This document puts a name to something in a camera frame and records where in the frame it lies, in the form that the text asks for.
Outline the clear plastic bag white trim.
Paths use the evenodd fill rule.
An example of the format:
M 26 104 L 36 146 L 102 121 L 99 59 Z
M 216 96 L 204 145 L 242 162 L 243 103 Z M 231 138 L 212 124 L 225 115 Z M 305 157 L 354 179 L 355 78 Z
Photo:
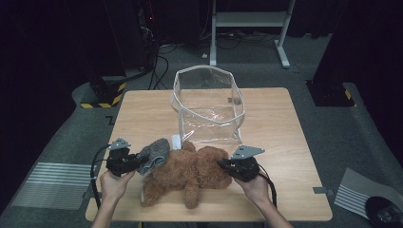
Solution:
M 243 95 L 233 74 L 215 66 L 192 66 L 175 75 L 171 107 L 178 114 L 181 140 L 241 143 Z

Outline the white metal stand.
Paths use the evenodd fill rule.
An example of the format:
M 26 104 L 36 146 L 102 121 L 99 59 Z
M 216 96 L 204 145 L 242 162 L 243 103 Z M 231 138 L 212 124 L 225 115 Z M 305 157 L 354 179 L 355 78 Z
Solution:
M 283 44 L 292 18 L 296 0 L 289 0 L 286 11 L 269 12 L 220 12 L 216 10 L 217 0 L 212 0 L 211 45 L 209 65 L 217 64 L 217 28 L 281 28 L 279 38 L 274 41 L 278 57 L 284 68 L 291 64 L 285 53 Z

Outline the black base yellow-black stripes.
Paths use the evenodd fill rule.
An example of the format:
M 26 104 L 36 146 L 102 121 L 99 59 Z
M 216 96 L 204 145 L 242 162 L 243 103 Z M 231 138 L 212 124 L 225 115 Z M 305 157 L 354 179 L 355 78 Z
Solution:
M 305 84 L 316 106 L 355 106 L 351 93 L 343 84 L 307 80 Z
M 102 77 L 89 78 L 89 88 L 80 102 L 83 108 L 111 108 L 122 98 L 126 82 L 122 80 L 104 80 Z

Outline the grey fluffy doll garment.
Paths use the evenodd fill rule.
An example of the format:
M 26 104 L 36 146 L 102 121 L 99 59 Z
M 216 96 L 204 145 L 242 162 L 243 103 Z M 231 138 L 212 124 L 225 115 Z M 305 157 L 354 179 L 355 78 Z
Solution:
M 143 161 L 142 165 L 137 169 L 140 175 L 145 176 L 154 168 L 164 164 L 170 151 L 169 141 L 161 138 L 152 144 L 144 147 L 141 154 L 147 155 L 147 161 Z

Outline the black round object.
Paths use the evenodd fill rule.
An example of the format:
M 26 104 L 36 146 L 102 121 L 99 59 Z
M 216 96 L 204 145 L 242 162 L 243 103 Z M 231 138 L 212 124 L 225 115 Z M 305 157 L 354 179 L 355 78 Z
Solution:
M 374 228 L 403 228 L 403 211 L 388 199 L 368 198 L 365 211 Z

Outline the striped grey sheet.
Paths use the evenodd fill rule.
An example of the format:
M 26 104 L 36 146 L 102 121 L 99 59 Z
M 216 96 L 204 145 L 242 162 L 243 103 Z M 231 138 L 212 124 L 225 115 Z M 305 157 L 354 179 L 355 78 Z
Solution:
M 88 164 L 38 162 L 12 206 L 78 210 L 90 185 Z
M 335 205 L 367 218 L 365 204 L 371 197 L 381 197 L 403 211 L 403 195 L 392 187 L 372 181 L 347 168 L 336 192 Z

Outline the person's left hand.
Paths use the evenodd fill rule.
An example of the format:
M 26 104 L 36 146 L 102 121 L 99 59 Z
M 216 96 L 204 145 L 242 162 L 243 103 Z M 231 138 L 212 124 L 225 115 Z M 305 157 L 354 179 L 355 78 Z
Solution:
M 125 189 L 134 175 L 134 171 L 126 173 L 122 177 L 114 176 L 110 171 L 104 172 L 101 176 L 103 201 L 119 200 L 124 195 Z

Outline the person's right hand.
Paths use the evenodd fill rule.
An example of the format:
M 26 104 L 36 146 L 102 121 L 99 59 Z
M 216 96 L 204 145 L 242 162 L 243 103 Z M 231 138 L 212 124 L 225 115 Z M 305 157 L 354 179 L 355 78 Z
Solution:
M 256 205 L 270 203 L 268 183 L 262 176 L 256 176 L 253 180 L 244 182 L 235 179 L 235 182 L 242 188 L 245 196 Z

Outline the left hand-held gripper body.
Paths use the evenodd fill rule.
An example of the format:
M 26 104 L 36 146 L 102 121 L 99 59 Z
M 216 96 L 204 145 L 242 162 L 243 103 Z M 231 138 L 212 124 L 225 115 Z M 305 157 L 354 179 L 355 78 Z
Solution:
M 106 159 L 106 168 L 117 177 L 136 170 L 136 154 L 130 154 L 131 144 L 123 138 L 115 140 L 107 149 L 109 155 Z

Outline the brown teddy bear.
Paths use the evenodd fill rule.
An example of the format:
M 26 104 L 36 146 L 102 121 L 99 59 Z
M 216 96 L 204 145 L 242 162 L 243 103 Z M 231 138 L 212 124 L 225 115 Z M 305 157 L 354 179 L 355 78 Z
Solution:
M 228 158 L 224 149 L 196 149 L 193 143 L 184 142 L 182 149 L 171 150 L 166 162 L 144 178 L 142 206 L 153 206 L 168 192 L 183 190 L 185 207 L 196 208 L 202 189 L 225 189 L 232 183 L 229 174 L 219 166 L 221 160 Z

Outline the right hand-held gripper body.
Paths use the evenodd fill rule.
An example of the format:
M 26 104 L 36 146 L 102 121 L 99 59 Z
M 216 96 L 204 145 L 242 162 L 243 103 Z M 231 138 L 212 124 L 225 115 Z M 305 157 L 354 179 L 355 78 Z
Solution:
M 230 165 L 234 167 L 235 173 L 227 173 L 232 178 L 240 181 L 248 182 L 253 180 L 259 173 L 259 164 L 255 156 L 264 152 L 263 148 L 240 145 L 227 159 L 231 161 Z

